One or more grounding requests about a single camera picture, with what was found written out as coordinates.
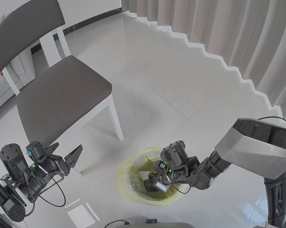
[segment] yellow plastic bag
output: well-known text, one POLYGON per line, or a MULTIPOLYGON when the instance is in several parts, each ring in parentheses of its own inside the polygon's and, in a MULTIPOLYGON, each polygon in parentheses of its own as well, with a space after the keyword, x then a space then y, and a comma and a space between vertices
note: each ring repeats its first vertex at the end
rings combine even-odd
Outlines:
MULTIPOLYGON (((172 204, 183 195, 173 186, 164 192, 149 192, 144 187, 139 172, 154 172, 152 166, 160 160, 162 148, 147 147, 140 149, 132 157, 122 162, 117 169, 118 189, 122 196, 133 203, 142 203, 152 206, 172 204)), ((177 185, 180 191, 186 192, 188 185, 177 185)))

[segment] sofa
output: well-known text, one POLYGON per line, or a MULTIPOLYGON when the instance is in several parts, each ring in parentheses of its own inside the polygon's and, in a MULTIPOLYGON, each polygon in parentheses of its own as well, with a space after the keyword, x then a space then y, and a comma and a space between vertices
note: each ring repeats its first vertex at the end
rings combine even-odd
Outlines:
MULTIPOLYGON (((4 19, 5 17, 3 14, 0 17, 0 23, 4 19)), ((35 79, 35 70, 30 48, 25 49, 18 56, 16 56, 7 66, 7 70, 18 89, 23 88, 30 81, 35 79)), ((13 95, 14 92, 9 86, 7 80, 0 74, 0 106, 13 95)))

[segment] curtain fold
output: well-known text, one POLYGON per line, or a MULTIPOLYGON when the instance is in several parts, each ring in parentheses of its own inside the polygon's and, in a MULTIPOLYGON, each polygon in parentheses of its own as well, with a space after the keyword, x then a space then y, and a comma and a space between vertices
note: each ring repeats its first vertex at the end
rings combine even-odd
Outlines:
POLYGON ((238 67, 286 117, 286 0, 122 0, 238 67))

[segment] chair seat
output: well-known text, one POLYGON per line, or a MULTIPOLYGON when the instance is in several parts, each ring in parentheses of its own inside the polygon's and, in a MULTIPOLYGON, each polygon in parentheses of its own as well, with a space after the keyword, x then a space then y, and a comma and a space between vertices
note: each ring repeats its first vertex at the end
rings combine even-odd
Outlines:
POLYGON ((29 142, 52 144, 112 91, 111 83, 68 56, 28 84, 16 104, 29 142))

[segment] black baseboard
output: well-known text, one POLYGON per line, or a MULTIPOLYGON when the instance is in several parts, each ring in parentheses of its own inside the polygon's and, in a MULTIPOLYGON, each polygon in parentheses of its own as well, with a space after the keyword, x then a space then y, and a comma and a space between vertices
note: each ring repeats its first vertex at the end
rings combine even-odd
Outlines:
MULTIPOLYGON (((88 19, 86 19, 86 20, 84 20, 84 21, 82 21, 82 22, 79 22, 79 23, 77 23, 77 24, 75 24, 75 25, 72 25, 72 26, 70 26, 70 27, 68 27, 68 28, 63 29, 63 33, 64 33, 64 35, 67 35, 67 34, 73 32, 73 31, 75 31, 75 30, 77 30, 77 29, 80 29, 80 28, 82 28, 82 27, 84 27, 84 26, 86 26, 86 25, 89 25, 89 24, 91 24, 91 23, 93 23, 93 22, 99 21, 99 20, 101 20, 101 19, 110 17, 110 16, 112 16, 112 15, 115 15, 115 14, 118 14, 118 13, 121 13, 121 12, 123 12, 123 11, 122 11, 122 8, 118 8, 118 9, 114 9, 114 10, 111 10, 111 11, 108 11, 108 12, 105 12, 105 13, 102 13, 102 14, 99 14, 99 15, 97 15, 97 16, 88 18, 88 19)), ((57 39, 58 39, 57 34, 54 34, 54 35, 53 35, 53 39, 54 39, 54 40, 57 40, 57 39)), ((31 48, 31 54, 36 53, 36 52, 39 51, 40 49, 42 49, 42 47, 41 47, 41 44, 39 43, 39 44, 37 44, 37 45, 35 45, 34 47, 31 48)))

